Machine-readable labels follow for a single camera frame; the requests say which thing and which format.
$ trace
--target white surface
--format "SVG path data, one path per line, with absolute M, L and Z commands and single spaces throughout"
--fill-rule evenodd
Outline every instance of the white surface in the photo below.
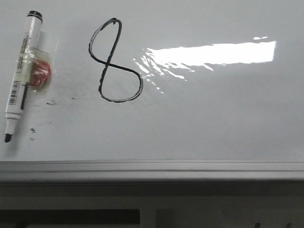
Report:
M 0 141 L 2 161 L 304 160 L 304 2 L 2 0 L 3 133 L 30 10 L 43 15 L 39 47 L 54 58 L 53 80 L 28 96 L 17 135 Z M 100 97 L 104 66 L 88 53 L 112 17 L 123 22 L 112 62 L 144 78 L 142 95 L 124 104 Z M 97 56 L 107 58 L 116 31 L 98 35 Z M 104 86 L 124 98 L 138 85 L 109 68 Z

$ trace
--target whiteboard marker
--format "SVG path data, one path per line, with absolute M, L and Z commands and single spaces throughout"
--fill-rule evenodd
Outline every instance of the whiteboard marker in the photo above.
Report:
M 31 74 L 31 61 L 29 60 L 27 50 L 29 47 L 37 47 L 41 25 L 42 15 L 37 11 L 30 11 L 26 19 L 16 72 L 5 110 L 5 118 L 7 120 L 5 130 L 6 143 L 11 140 L 16 124 L 23 113 Z

